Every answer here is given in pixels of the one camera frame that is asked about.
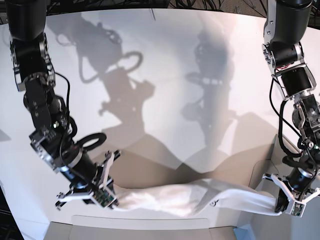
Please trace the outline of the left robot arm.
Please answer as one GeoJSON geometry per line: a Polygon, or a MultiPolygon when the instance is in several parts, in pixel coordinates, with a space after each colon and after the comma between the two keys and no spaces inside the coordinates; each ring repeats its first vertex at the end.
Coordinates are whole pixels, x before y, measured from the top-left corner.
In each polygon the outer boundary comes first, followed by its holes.
{"type": "Polygon", "coordinates": [[[307,203],[320,195],[312,183],[320,173],[320,104],[314,90],[315,78],[305,62],[301,39],[307,29],[313,3],[310,0],[269,0],[264,24],[263,54],[278,84],[283,103],[294,102],[292,121],[299,133],[298,153],[284,144],[284,106],[277,112],[278,142],[284,152],[282,162],[291,167],[289,175],[265,178],[279,187],[276,213],[302,217],[307,203]]]}

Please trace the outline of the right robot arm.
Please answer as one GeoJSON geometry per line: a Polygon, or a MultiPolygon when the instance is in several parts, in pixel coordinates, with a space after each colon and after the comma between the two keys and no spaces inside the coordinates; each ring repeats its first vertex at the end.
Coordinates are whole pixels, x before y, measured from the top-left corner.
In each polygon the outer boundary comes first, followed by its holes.
{"type": "Polygon", "coordinates": [[[89,151],[106,141],[102,132],[74,141],[78,128],[70,115],[70,99],[55,93],[56,72],[45,34],[45,0],[7,0],[5,9],[11,36],[10,51],[16,87],[24,92],[23,103],[31,115],[34,132],[30,145],[37,155],[70,183],[59,193],[60,209],[73,200],[103,209],[118,206],[114,181],[109,171],[120,151],[107,152],[103,163],[95,163],[89,151]]]}

